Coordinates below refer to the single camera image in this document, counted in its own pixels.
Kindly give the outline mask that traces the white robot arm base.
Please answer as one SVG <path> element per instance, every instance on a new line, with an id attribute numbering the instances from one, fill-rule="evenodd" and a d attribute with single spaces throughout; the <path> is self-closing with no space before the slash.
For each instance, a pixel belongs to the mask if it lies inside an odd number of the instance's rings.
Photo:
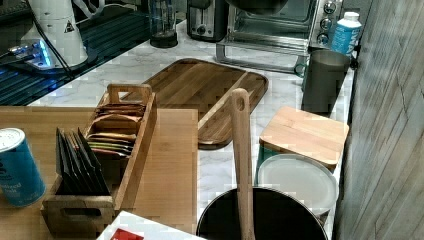
<path id="1" fill-rule="evenodd" d="M 36 44 L 37 57 L 27 61 L 39 70 L 62 68 L 60 55 L 69 67 L 88 59 L 76 26 L 71 0 L 28 0 L 35 16 L 33 27 L 21 38 L 25 44 Z"/>

